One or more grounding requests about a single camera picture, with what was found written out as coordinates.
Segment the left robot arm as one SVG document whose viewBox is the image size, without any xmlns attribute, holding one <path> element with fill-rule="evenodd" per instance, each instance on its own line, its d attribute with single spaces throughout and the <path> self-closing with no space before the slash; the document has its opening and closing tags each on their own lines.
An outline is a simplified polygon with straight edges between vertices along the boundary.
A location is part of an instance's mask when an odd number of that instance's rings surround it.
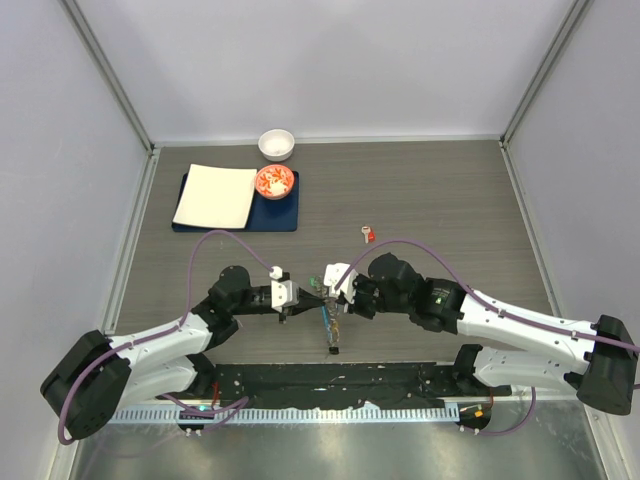
<svg viewBox="0 0 640 480">
<path fill-rule="evenodd" d="M 284 321 L 323 304 L 281 269 L 267 285 L 254 286 L 245 268 L 230 266 L 179 319 L 124 336 L 85 333 L 40 387 L 58 416 L 60 442 L 85 439 L 117 411 L 163 394 L 205 397 L 215 369 L 204 354 L 238 331 L 239 316 L 275 314 Z"/>
</svg>

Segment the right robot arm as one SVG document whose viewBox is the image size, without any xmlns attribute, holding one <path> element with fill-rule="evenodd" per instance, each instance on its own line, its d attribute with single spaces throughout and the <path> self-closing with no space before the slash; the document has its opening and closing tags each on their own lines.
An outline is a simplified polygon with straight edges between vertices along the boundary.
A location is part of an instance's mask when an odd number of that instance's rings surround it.
<svg viewBox="0 0 640 480">
<path fill-rule="evenodd" d="M 451 380 L 462 394 L 521 385 L 572 393 L 608 414 L 631 412 L 639 349 L 615 317 L 589 322 L 523 309 L 462 283 L 424 278 L 391 253 L 372 261 L 365 275 L 349 264 L 329 264 L 323 284 L 351 314 L 400 313 L 427 331 L 507 345 L 505 351 L 460 349 Z"/>
</svg>

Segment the steel key organizer blue handle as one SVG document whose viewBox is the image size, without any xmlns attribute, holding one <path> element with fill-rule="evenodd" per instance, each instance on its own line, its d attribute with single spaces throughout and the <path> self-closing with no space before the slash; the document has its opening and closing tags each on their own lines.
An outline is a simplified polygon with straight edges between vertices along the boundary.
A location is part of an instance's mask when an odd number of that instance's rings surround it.
<svg viewBox="0 0 640 480">
<path fill-rule="evenodd" d="M 338 323 L 338 310 L 332 299 L 329 297 L 329 288 L 323 284 L 322 278 L 314 276 L 309 279 L 310 286 L 316 294 L 324 301 L 321 307 L 324 328 L 327 334 L 327 345 L 336 343 L 339 346 L 340 329 Z"/>
</svg>

